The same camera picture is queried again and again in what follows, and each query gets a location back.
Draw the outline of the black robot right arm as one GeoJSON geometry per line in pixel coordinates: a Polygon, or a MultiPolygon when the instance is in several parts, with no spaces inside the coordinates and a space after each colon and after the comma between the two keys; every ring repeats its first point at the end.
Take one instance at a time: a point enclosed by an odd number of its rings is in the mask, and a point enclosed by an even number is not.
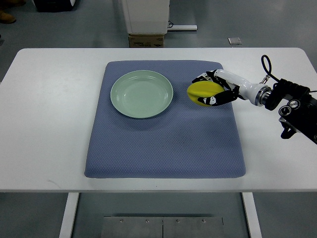
{"type": "Polygon", "coordinates": [[[281,138],[289,139],[295,133],[302,133],[312,142],[317,142],[317,100],[311,95],[310,88],[285,79],[278,79],[271,73],[271,62],[268,56],[261,57],[266,72],[263,83],[269,78],[276,81],[272,88],[260,94],[259,103],[273,111],[282,100],[287,104],[279,108],[280,123],[283,127],[281,138]]]}

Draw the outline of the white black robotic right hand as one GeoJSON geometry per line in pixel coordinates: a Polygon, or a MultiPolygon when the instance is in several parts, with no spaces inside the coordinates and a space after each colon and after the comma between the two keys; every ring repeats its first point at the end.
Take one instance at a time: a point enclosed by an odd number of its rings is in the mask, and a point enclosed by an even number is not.
{"type": "Polygon", "coordinates": [[[223,69],[207,71],[192,81],[212,81],[224,88],[224,91],[208,98],[198,98],[198,101],[210,106],[221,106],[240,98],[248,100],[255,106],[261,106],[263,94],[268,90],[268,87],[263,83],[254,84],[236,74],[223,69]]]}

